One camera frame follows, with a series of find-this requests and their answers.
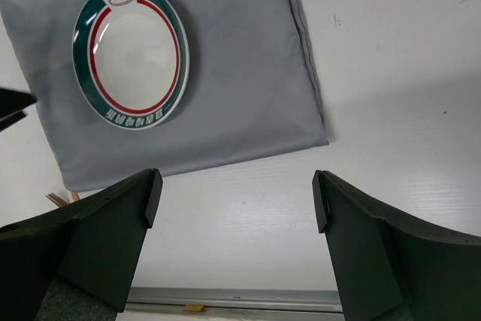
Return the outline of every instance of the black object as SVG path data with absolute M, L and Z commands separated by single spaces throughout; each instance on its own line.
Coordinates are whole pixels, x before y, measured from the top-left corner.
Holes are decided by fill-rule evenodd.
M 25 118 L 23 109 L 35 102 L 27 92 L 0 88 L 0 131 Z
M 346 321 L 480 320 L 481 238 L 436 226 L 331 172 L 313 179 Z
M 159 171 L 148 169 L 0 228 L 0 319 L 34 319 L 49 288 L 64 283 L 122 312 L 161 190 Z

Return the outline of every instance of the table surface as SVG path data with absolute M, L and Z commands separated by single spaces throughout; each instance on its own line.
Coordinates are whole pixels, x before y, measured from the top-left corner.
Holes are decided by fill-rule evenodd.
M 165 178 L 135 286 L 335 289 L 316 169 L 481 236 L 481 0 L 302 1 L 331 144 Z M 0 85 L 27 89 L 3 26 Z M 35 108 L 0 159 L 0 226 L 66 194 Z

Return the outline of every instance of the plate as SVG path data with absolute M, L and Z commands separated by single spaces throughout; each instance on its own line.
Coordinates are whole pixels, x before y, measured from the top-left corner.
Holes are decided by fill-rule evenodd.
M 86 100 L 120 128 L 159 124 L 186 88 L 189 45 L 168 0 L 88 0 L 72 49 Z

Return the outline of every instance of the red ring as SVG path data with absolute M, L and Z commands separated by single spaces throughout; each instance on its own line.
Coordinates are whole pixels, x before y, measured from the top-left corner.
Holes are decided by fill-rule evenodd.
M 150 113 L 152 111 L 154 111 L 155 109 L 161 107 L 167 100 L 168 98 L 171 96 L 172 92 L 174 91 L 175 89 L 175 86 L 177 85 L 177 81 L 178 81 L 178 76 L 179 76 L 179 69 L 180 69 L 180 61 L 179 61 L 179 58 L 180 58 L 180 54 L 179 54 L 179 44 L 178 44 L 178 40 L 177 40 L 177 36 L 175 35 L 175 31 L 171 25 L 171 22 L 168 21 L 168 18 L 165 16 L 165 14 L 162 13 L 162 11 L 160 9 L 158 9 L 154 4 L 150 3 L 149 1 L 147 0 L 137 0 L 137 3 L 139 4 L 143 4 L 143 5 L 146 5 L 147 7 L 151 8 L 152 10 L 154 10 L 165 22 L 165 24 L 167 24 L 167 27 L 169 28 L 170 32 L 171 32 L 171 36 L 172 38 L 174 39 L 174 44 L 175 44 L 175 54 L 176 54 L 176 66 L 175 66 L 175 73 L 174 73 L 174 79 L 172 80 L 172 85 L 171 85 L 171 88 L 168 90 L 167 94 L 165 95 L 164 98 L 162 98 L 162 100 L 153 105 L 152 107 L 148 107 L 148 108 L 145 108 L 145 109 L 130 109 L 130 108 L 127 108 L 127 107 L 124 107 L 122 106 L 121 104 L 117 103 L 108 93 L 107 91 L 105 90 L 104 86 L 102 85 L 100 79 L 98 78 L 98 74 L 97 74 L 97 68 L 95 66 L 95 58 L 94 58 L 94 54 L 93 54 L 93 48 L 95 47 L 95 38 L 97 36 L 97 32 L 98 32 L 98 28 L 100 27 L 100 24 L 102 23 L 102 21 L 105 19 L 105 17 L 111 12 L 110 8 L 105 8 L 101 14 L 98 16 L 98 19 L 97 21 L 95 22 L 95 25 L 93 27 L 93 30 L 92 30 L 92 37 L 90 38 L 90 66 L 92 68 L 92 75 L 93 75 L 93 78 L 94 78 L 94 81 L 95 83 L 97 84 L 97 87 L 98 89 L 100 90 L 101 94 L 115 107 L 115 108 L 118 108 L 119 110 L 121 111 L 124 111 L 126 113 L 130 113 L 130 114 L 145 114 L 145 113 Z

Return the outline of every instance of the oval plate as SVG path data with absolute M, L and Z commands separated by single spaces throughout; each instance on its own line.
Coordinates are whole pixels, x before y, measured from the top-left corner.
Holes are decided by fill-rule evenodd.
M 167 0 L 88 0 L 72 49 L 87 101 L 120 128 L 159 124 L 186 88 L 189 45 Z

